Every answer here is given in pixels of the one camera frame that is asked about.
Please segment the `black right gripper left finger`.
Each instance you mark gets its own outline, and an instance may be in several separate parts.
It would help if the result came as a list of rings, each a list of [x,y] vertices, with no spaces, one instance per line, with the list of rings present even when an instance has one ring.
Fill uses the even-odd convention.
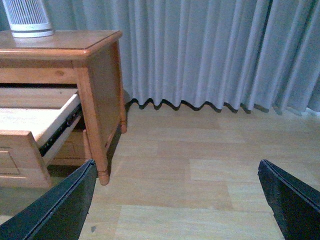
[[[88,160],[58,185],[1,224],[2,240],[77,240],[88,215],[97,167]]]

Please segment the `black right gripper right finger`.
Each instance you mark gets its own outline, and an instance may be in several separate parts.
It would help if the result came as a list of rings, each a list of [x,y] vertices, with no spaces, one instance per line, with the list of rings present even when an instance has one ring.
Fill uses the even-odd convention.
[[[320,238],[320,192],[263,159],[258,177],[268,205],[286,240]]]

